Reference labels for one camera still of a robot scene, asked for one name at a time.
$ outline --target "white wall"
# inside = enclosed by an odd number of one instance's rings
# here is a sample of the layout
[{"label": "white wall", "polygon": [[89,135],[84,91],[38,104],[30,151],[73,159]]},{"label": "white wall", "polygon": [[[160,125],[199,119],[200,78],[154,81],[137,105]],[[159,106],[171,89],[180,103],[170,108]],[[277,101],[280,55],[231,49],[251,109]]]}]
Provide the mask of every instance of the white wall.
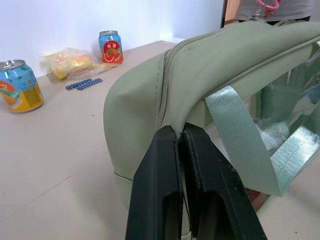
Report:
[{"label": "white wall", "polygon": [[164,36],[185,38],[213,31],[220,25],[222,5],[223,0],[3,1],[0,61],[23,59],[39,77],[47,74],[41,56],[63,48],[99,56],[100,31],[119,31],[124,50]]}]

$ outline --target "orange fruit graphic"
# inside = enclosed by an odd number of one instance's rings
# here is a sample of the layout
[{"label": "orange fruit graphic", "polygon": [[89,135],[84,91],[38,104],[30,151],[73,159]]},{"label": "orange fruit graphic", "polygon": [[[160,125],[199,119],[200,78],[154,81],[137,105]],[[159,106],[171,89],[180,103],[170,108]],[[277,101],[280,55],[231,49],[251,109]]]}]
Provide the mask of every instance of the orange fruit graphic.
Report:
[{"label": "orange fruit graphic", "polygon": [[2,93],[2,96],[4,98],[4,100],[6,101],[7,104],[9,104],[10,106],[15,105],[18,101],[18,99],[12,98],[7,94]]}]

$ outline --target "red label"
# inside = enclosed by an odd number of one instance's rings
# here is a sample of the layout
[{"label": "red label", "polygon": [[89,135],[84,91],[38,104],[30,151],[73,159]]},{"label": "red label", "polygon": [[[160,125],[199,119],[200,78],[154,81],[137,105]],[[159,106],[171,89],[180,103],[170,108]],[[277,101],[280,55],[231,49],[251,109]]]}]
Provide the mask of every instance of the red label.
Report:
[{"label": "red label", "polygon": [[123,61],[122,49],[118,42],[107,41],[103,46],[102,59],[105,63],[117,64]]}]

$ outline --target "can lid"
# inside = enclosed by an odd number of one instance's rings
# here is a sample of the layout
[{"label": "can lid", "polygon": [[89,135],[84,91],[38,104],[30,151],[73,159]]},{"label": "can lid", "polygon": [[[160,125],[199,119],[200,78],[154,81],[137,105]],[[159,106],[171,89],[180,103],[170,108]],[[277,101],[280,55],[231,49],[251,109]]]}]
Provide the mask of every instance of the can lid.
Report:
[{"label": "can lid", "polygon": [[0,70],[15,69],[26,64],[23,60],[8,60],[0,62]]},{"label": "can lid", "polygon": [[100,35],[113,35],[113,34],[117,34],[118,31],[101,31],[99,34]]}]

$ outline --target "juice can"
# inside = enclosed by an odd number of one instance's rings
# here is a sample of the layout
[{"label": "juice can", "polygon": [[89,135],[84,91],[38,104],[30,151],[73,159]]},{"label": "juice can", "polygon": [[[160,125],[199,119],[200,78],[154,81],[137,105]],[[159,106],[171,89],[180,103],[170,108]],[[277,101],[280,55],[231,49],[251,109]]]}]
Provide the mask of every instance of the juice can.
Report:
[{"label": "juice can", "polygon": [[23,60],[0,62],[0,93],[14,113],[28,112],[44,103],[34,72]]},{"label": "juice can", "polygon": [[121,38],[117,31],[102,31],[99,33],[99,45],[103,62],[120,64],[124,60]]}]

